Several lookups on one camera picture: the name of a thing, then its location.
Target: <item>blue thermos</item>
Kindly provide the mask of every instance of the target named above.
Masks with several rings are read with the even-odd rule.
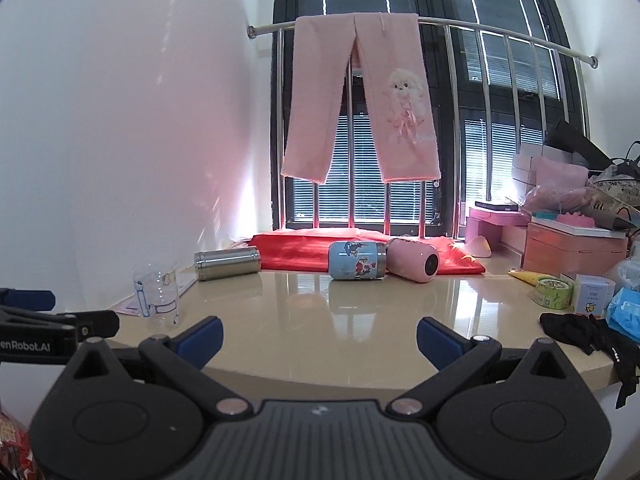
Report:
[[[386,244],[354,240],[329,246],[329,274],[334,280],[375,280],[386,272]]]

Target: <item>black window frame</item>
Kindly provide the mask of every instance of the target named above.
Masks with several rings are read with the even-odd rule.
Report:
[[[543,25],[546,29],[549,41],[569,47],[568,37],[562,24],[558,6],[555,0],[536,0],[543,19]],[[420,16],[431,16],[435,18],[459,19],[455,12],[453,0],[415,0],[417,13]],[[293,22],[298,16],[298,0],[274,0],[273,7],[273,23]],[[286,144],[287,131],[289,127],[289,113],[291,102],[291,77],[292,77],[292,59],[293,59],[293,36],[292,30],[284,32],[284,89],[283,89],[283,115],[284,115],[284,133]],[[440,167],[443,178],[440,181],[440,189],[442,200],[440,203],[440,225],[426,226],[427,236],[450,235],[452,232],[452,212],[454,197],[454,149],[452,137],[447,133],[450,124],[453,124],[453,100],[452,89],[449,79],[449,65],[447,61],[447,49],[444,39],[444,30],[442,27],[421,26],[420,36],[422,39],[422,50],[425,60],[425,66],[429,74],[429,86],[431,103],[434,107],[438,107],[439,124],[436,130],[440,131],[438,138],[438,146],[440,150]],[[460,37],[453,34],[454,52],[456,71],[458,74],[458,101],[460,108],[469,108],[471,110],[484,111],[484,94],[482,92],[482,83],[477,81],[469,81],[466,78],[466,60],[463,49],[460,45]],[[271,78],[271,192],[272,192],[272,216],[273,225],[277,227],[279,224],[278,211],[278,188],[280,175],[277,174],[277,138],[276,138],[276,43],[275,35],[273,40],[273,57],[272,57],[272,78]],[[582,128],[581,103],[578,90],[578,79],[572,60],[559,56],[561,62],[562,76],[564,78],[564,86],[566,89],[566,103],[569,113],[569,122],[576,126],[579,130]],[[354,92],[361,92],[362,88],[354,85]],[[553,99],[545,96],[545,110],[547,124],[554,124],[558,120],[564,118],[564,109],[560,99]],[[511,88],[499,85],[490,85],[491,110],[505,116],[513,115],[513,94]],[[536,92],[518,90],[518,103],[520,107],[521,124],[523,122],[537,121],[541,122],[540,99]],[[464,149],[464,131],[461,121],[461,131],[458,133],[461,139],[461,145]],[[464,151],[462,160],[460,160],[461,173],[464,173]],[[285,182],[285,205],[287,211],[286,227],[289,228],[309,228],[312,227],[310,222],[294,221],[290,215],[293,211],[293,185],[292,179],[286,178]],[[345,227],[342,222],[322,222],[325,227]],[[380,224],[363,224],[356,222],[356,226],[372,230],[382,230]],[[412,234],[417,235],[416,224],[392,224],[391,234]]]

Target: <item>handrail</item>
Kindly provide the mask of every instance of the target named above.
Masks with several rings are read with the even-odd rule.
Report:
[[[562,46],[557,43],[552,43],[551,41],[541,40],[540,38],[534,38],[533,36],[527,36],[526,34],[521,34],[519,32],[514,32],[513,30],[507,30],[505,28],[492,27],[490,25],[483,25],[481,23],[471,23],[471,22],[461,22],[460,20],[447,20],[445,18],[428,18],[419,16],[418,24],[420,25],[435,25],[437,27],[444,28],[444,36],[447,45],[447,60],[449,63],[449,76],[451,82],[451,91],[453,98],[453,129],[454,129],[454,196],[453,196],[453,204],[452,204],[452,231],[450,235],[453,238],[458,237],[458,229],[460,227],[460,206],[461,202],[461,194],[462,194],[462,172],[460,169],[461,161],[462,161],[462,153],[460,150],[460,110],[458,108],[458,78],[456,75],[456,63],[454,59],[454,50],[453,50],[453,42],[451,37],[451,29],[458,28],[462,30],[474,30],[476,32],[476,41],[478,42],[478,49],[480,50],[480,43],[482,41],[481,33],[485,32],[488,34],[495,34],[501,36],[504,40],[505,49],[507,53],[507,60],[509,65],[509,71],[511,76],[511,90],[513,95],[513,110],[514,110],[514,119],[516,122],[516,150],[520,151],[520,107],[518,102],[518,87],[516,81],[516,69],[515,64],[513,62],[513,53],[511,51],[510,40],[523,41],[525,43],[529,43],[531,52],[534,59],[534,67],[536,71],[536,80],[538,83],[538,98],[540,99],[540,115],[542,118],[542,130],[543,135],[546,133],[546,110],[545,110],[545,97],[542,86],[542,79],[540,75],[540,65],[538,62],[538,56],[536,54],[536,47],[541,46],[550,50],[551,55],[553,57],[553,63],[556,67],[556,71],[558,72],[559,81],[559,92],[560,92],[560,100],[562,101],[562,108],[564,111],[564,118],[567,120],[569,117],[569,111],[566,100],[566,88],[564,85],[564,80],[562,79],[562,68],[560,65],[560,57],[559,54],[563,54],[564,56],[571,57],[575,63],[575,71],[578,79],[578,90],[580,92],[580,102],[582,104],[582,127],[584,131],[584,135],[589,138],[590,137],[590,128],[589,128],[589,113],[587,108],[587,98],[586,92],[584,89],[584,76],[582,74],[582,63],[586,63],[592,68],[598,67],[598,58],[595,56],[587,56],[586,54],[582,54],[577,50],[572,50],[568,47]],[[296,22],[283,22],[283,23],[274,23],[273,25],[264,25],[262,27],[247,27],[247,35],[249,38],[254,40],[257,36],[262,36],[263,34],[272,34],[277,32],[276,35],[276,132],[277,132],[277,168],[278,172],[278,220],[279,220],[279,228],[286,227],[286,212],[285,212],[285,190],[284,190],[284,177],[281,176],[280,171],[282,169],[282,158],[284,156],[284,115],[283,115],[283,82],[284,82],[284,31],[293,30],[296,26]],[[486,159],[487,159],[487,190],[486,197],[490,199],[491,194],[491,181],[492,181],[492,143],[491,143],[491,109],[490,109],[490,100],[489,100],[489,75],[488,75],[488,67],[486,67],[486,63],[483,61],[481,57],[481,75],[482,75],[482,92],[484,94],[484,104],[485,104],[485,112],[487,117],[487,150],[486,150]],[[348,73],[351,73],[351,63],[348,66]],[[351,91],[351,85],[348,84],[348,91]],[[353,107],[351,105],[347,106],[347,120],[348,124],[353,125]],[[353,134],[351,133],[350,127],[350,142],[353,142],[351,137]],[[349,149],[349,165],[350,165],[350,185],[349,185],[349,218],[348,225],[354,225],[354,185],[353,185],[353,152],[354,150]],[[320,214],[319,214],[319,188],[318,184],[313,184],[312,190],[313,196],[313,226],[317,228],[320,224]],[[425,182],[420,183],[420,215],[418,221],[418,235],[420,238],[424,238],[425,235],[425,212],[426,212],[426,184]],[[383,223],[383,232],[385,234],[390,234],[390,186],[389,184],[385,185],[385,206],[384,206],[384,223]]]

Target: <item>pant leg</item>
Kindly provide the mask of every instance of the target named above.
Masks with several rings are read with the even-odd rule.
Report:
[[[440,178],[416,14],[355,15],[367,110],[384,182]]]
[[[354,40],[353,14],[296,20],[283,175],[324,184],[334,154],[344,73]]]

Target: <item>red fabric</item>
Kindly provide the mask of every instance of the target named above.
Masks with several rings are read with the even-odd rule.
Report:
[[[249,245],[260,251],[262,268],[327,272],[329,245],[337,241],[371,240],[388,242],[391,236],[378,231],[349,228],[320,228],[271,231],[255,235]],[[474,257],[445,237],[423,241],[436,248],[440,256],[438,274],[482,274],[486,269]]]

